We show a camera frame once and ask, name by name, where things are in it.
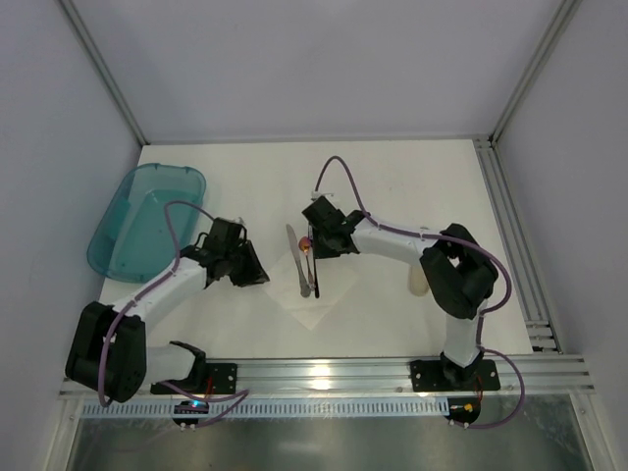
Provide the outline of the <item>right black controller board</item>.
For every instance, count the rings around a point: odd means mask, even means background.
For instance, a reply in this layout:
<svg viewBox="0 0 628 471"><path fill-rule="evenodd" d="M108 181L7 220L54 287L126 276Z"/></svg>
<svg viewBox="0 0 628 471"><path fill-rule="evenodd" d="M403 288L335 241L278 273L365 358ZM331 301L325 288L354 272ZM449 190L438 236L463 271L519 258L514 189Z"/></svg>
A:
<svg viewBox="0 0 628 471"><path fill-rule="evenodd" d="M474 397L452 397L447 400L447 406L445 419L449 425L470 427L481 413L481 400Z"/></svg>

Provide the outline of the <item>aluminium right corner post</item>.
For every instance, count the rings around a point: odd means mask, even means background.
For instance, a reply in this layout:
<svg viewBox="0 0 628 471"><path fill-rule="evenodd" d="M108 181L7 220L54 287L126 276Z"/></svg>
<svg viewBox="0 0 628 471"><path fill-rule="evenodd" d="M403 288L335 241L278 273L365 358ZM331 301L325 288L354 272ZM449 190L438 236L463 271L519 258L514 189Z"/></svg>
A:
<svg viewBox="0 0 628 471"><path fill-rule="evenodd" d="M504 137L511 121L532 90L581 4L581 0L559 2L490 134L489 142L492 146L496 146Z"/></svg>

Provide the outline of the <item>left black controller board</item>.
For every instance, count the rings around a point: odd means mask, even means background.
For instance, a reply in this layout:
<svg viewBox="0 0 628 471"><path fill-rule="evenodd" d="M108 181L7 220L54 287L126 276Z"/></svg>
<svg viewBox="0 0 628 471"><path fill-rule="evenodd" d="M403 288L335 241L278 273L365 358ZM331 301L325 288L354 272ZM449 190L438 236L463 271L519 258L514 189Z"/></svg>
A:
<svg viewBox="0 0 628 471"><path fill-rule="evenodd" d="M180 428L195 428L208 418L209 403L188 399L176 404L173 409L173 422Z"/></svg>

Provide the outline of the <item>beige oval cutlery tray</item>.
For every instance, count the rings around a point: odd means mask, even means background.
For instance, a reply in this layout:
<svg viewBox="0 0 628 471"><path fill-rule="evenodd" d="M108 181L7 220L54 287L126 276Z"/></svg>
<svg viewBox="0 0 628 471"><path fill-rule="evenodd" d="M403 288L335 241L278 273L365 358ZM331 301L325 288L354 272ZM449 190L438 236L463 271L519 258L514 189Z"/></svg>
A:
<svg viewBox="0 0 628 471"><path fill-rule="evenodd" d="M417 297L425 296L430 288L423 269L420 266L410 266L408 270L408 290Z"/></svg>

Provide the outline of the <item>black fork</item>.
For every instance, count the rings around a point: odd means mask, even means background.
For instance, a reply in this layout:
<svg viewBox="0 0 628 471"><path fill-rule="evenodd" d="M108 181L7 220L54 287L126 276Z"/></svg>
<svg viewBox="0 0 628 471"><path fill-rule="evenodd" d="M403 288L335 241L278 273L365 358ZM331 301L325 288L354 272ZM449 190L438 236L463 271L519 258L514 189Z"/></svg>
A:
<svg viewBox="0 0 628 471"><path fill-rule="evenodd" d="M318 271L317 271L317 260L313 257L312 248L311 248L310 254L311 254L311 259L312 259L312 271L315 277L314 295L315 295L315 298L319 299L320 298L320 285L319 285Z"/></svg>

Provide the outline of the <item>aluminium corner post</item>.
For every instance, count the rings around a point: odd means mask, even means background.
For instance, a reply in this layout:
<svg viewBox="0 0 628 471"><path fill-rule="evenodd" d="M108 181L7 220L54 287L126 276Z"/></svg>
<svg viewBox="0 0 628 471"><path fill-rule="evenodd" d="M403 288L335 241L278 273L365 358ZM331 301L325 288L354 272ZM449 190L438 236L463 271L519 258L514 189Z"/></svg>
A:
<svg viewBox="0 0 628 471"><path fill-rule="evenodd" d="M492 146L496 146L504 137L511 121L532 90L581 4L581 0L559 2L490 134L489 142Z"/></svg>
<svg viewBox="0 0 628 471"><path fill-rule="evenodd" d="M128 100L117 84L75 2L71 0L57 0L56 4L129 132L140 147L148 145L149 140L134 116Z"/></svg>

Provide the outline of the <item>aluminium rail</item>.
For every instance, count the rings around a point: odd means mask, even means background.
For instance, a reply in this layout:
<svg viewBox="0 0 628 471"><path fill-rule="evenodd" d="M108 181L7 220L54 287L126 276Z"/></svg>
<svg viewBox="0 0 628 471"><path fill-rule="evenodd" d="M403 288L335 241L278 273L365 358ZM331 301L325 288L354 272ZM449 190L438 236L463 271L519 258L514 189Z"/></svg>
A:
<svg viewBox="0 0 628 471"><path fill-rule="evenodd" d="M505 358L488 353L497 366L500 390L488 392L415 392L408 364L416 359L247 359L219 360L237 365L236 392L254 394L421 393L553 394L593 393L594 382L578 355L534 353Z"/></svg>
<svg viewBox="0 0 628 471"><path fill-rule="evenodd" d="M550 316L550 303L542 287L497 150L486 138L475 139L473 145L497 219L533 351L561 354L563 350Z"/></svg>

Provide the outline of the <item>aluminium left corner post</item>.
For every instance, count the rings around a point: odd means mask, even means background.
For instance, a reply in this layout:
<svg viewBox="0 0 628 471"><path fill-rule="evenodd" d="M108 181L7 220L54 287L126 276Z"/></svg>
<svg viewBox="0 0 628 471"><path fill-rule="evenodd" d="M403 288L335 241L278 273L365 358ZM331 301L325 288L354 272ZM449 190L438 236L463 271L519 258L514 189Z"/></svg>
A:
<svg viewBox="0 0 628 471"><path fill-rule="evenodd" d="M75 2L71 0L57 0L56 4L129 132L140 147L148 145L149 140L134 116L128 100L117 84Z"/></svg>

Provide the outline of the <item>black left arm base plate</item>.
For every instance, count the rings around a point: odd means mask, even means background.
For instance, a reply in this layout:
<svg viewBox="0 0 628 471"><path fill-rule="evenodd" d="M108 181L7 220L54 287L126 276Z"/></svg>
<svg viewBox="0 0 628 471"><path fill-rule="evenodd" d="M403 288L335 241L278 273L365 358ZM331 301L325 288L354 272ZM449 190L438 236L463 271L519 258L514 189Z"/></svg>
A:
<svg viewBox="0 0 628 471"><path fill-rule="evenodd" d="M192 367L184 380L168 380L176 388L196 395L233 394L236 392L237 365L204 362Z"/></svg>

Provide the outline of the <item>teal transparent plastic bin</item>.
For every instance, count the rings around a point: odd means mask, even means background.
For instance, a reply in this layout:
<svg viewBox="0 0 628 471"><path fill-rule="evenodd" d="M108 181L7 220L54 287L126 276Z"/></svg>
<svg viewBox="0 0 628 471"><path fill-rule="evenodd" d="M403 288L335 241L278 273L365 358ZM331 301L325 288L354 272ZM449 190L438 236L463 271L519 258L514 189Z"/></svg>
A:
<svg viewBox="0 0 628 471"><path fill-rule="evenodd" d="M173 228L180 246L190 243L206 180L197 170L149 163L130 171L109 203L86 251L96 273L145 284L174 259Z"/></svg>

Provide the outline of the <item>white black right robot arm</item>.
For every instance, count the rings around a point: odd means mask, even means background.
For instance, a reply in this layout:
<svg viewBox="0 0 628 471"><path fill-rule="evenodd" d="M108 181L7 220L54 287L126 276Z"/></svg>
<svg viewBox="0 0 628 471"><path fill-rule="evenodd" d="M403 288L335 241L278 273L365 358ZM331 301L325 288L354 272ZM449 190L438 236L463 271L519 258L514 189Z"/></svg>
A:
<svg viewBox="0 0 628 471"><path fill-rule="evenodd" d="M416 393L499 389L497 367L479 346L481 312L498 278L491 258L461 225L444 231L397 229L359 210L344 214L320 196L303 211L314 235L315 256L372 254L419 268L428 292L446 314L445 345L437 359L409 363Z"/></svg>

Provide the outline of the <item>iridescent pink spoon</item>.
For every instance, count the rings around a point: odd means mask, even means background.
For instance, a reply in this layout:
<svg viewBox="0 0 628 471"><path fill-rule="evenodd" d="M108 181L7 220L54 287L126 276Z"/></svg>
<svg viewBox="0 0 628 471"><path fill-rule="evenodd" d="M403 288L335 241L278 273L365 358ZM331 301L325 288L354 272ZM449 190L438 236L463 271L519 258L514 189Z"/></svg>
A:
<svg viewBox="0 0 628 471"><path fill-rule="evenodd" d="M315 288L315 277L310 264L310 252L311 252L311 241L307 236L303 236L298 241L298 248L303 253L305 257L306 267L307 267L307 281L312 289Z"/></svg>

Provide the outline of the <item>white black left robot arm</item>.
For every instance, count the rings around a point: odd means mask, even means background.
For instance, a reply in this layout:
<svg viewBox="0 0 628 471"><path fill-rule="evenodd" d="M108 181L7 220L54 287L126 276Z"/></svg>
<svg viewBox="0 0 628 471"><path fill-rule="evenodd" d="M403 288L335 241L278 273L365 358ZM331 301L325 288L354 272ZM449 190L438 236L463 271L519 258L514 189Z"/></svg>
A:
<svg viewBox="0 0 628 471"><path fill-rule="evenodd" d="M208 381L202 349L179 340L150 347L147 339L179 305L223 278L239 288L270 280L244 224L217 218L201 245L183 248L147 284L114 303L92 301L82 309L66 377L97 392L104 406L131 399L144 385L202 390Z"/></svg>

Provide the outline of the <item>aluminium front rail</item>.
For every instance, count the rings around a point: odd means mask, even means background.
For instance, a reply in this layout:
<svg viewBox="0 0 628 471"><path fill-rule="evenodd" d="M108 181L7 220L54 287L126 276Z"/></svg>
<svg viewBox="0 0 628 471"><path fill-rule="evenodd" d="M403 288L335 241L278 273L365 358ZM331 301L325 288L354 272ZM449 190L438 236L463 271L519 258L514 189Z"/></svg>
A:
<svg viewBox="0 0 628 471"><path fill-rule="evenodd" d="M594 382L578 355L534 353L505 358L488 353L497 366L500 390L488 392L415 392L408 364L416 359L247 359L219 360L237 365L236 392L254 394L421 393L553 394L593 393Z"/></svg>

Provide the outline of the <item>silver table knife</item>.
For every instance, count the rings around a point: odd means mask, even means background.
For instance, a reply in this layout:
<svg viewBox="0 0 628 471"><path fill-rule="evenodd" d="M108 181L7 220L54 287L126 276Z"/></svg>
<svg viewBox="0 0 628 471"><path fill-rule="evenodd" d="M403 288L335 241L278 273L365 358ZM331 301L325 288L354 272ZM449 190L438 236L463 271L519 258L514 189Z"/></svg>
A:
<svg viewBox="0 0 628 471"><path fill-rule="evenodd" d="M301 263L301 258L300 258L300 249L298 247L296 234L292 225L290 224L286 224L286 231L288 235L288 244L289 244L290 252L294 260L297 275L298 275L300 295L304 298L307 298L311 295L311 287L305 277L305 273L302 268L302 263Z"/></svg>

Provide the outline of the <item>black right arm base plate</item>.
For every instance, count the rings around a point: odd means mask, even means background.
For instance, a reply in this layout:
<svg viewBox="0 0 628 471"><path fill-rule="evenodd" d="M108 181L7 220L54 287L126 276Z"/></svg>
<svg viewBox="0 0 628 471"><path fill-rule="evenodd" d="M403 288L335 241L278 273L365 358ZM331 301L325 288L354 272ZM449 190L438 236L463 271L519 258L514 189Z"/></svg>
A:
<svg viewBox="0 0 628 471"><path fill-rule="evenodd" d="M473 392L500 390L497 366L480 354L467 367L460 367L443 355L439 359L411 361L412 389L416 393Z"/></svg>

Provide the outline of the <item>aluminium right side rail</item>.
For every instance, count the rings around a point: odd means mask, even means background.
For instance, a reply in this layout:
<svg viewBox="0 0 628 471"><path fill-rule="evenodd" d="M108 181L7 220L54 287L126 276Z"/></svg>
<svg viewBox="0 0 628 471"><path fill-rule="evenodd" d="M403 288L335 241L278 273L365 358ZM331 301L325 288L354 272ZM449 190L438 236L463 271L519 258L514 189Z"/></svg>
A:
<svg viewBox="0 0 628 471"><path fill-rule="evenodd" d="M550 316L550 303L542 287L497 150L486 138L475 139L473 145L497 219L533 351L561 354L563 350Z"/></svg>

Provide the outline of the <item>black controller board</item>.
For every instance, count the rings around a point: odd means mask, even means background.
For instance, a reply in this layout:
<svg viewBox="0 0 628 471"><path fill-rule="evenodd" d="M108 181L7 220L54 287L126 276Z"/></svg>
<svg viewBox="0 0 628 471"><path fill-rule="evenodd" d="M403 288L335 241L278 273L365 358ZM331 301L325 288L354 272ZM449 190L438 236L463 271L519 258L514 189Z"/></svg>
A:
<svg viewBox="0 0 628 471"><path fill-rule="evenodd" d="M176 404L173 409L173 422L180 428L195 428L208 418L209 403L188 399Z"/></svg>
<svg viewBox="0 0 628 471"><path fill-rule="evenodd" d="M474 397L452 397L447 400L447 406L445 419L449 425L470 427L481 413L481 400Z"/></svg>

